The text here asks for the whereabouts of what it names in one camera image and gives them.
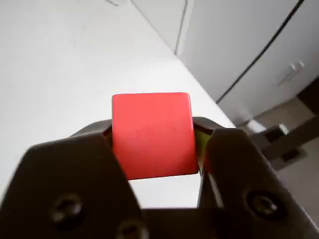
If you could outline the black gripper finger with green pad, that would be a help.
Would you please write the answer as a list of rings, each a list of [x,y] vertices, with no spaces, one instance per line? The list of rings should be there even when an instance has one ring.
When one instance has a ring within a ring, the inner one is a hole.
[[[194,130],[203,160],[198,207],[211,212],[219,239],[316,239],[318,227],[281,183],[249,136],[204,118]]]
[[[1,238],[149,238],[106,137],[111,125],[98,121],[25,153],[0,207]]]

